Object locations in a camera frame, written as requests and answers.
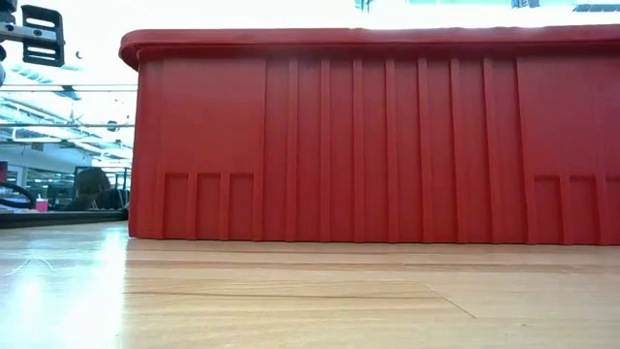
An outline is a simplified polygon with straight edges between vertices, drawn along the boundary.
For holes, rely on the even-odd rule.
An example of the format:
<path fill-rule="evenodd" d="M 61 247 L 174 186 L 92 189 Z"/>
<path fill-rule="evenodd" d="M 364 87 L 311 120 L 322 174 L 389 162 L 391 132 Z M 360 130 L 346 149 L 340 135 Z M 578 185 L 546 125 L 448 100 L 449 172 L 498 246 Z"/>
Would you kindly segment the black curved hoop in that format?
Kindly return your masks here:
<path fill-rule="evenodd" d="M 25 202 L 15 202 L 8 199 L 0 198 L 0 205 L 8 206 L 11 208 L 22 208 L 22 209 L 34 209 L 36 206 L 36 198 L 28 192 L 26 189 L 10 183 L 10 182 L 0 182 L 0 188 L 10 189 L 11 191 L 17 192 L 26 198 Z"/>

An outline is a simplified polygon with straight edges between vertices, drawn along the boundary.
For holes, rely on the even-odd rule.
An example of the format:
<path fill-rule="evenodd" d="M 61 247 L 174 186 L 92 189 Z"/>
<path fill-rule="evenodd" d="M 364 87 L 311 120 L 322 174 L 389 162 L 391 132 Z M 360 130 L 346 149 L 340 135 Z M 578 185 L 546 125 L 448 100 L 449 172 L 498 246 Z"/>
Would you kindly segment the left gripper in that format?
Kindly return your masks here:
<path fill-rule="evenodd" d="M 0 0 L 0 42 L 17 41 L 17 0 Z M 22 26 L 26 36 L 22 40 L 25 63 L 62 67 L 64 59 L 64 31 L 62 15 L 51 9 L 23 5 Z"/>

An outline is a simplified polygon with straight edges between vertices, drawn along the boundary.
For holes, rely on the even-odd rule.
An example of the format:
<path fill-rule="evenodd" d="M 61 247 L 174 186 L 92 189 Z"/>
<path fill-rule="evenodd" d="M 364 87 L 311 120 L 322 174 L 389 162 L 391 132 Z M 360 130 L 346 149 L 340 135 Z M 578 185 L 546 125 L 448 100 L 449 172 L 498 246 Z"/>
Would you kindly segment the black metal rig frame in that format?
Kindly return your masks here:
<path fill-rule="evenodd" d="M 126 209 L 47 212 L 3 211 L 0 212 L 0 230 L 127 221 L 128 217 L 129 212 Z"/>

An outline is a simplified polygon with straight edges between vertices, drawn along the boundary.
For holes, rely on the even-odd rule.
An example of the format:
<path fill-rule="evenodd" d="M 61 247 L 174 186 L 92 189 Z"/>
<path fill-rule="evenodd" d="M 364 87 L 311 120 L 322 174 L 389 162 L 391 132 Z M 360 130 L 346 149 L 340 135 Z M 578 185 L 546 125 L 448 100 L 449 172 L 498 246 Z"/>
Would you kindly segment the large red plastic bin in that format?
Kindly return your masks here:
<path fill-rule="evenodd" d="M 126 34 L 134 238 L 620 245 L 620 24 Z"/>

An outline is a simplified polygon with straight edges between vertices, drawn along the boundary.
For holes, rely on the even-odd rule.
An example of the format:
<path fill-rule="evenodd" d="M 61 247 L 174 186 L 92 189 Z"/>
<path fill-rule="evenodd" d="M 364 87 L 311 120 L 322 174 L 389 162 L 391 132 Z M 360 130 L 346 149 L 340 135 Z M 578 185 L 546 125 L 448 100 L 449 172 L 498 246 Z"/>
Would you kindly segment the person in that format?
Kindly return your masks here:
<path fill-rule="evenodd" d="M 61 208 L 62 211 L 124 209 L 128 206 L 101 168 L 88 168 L 78 173 L 76 187 L 76 196 Z"/>

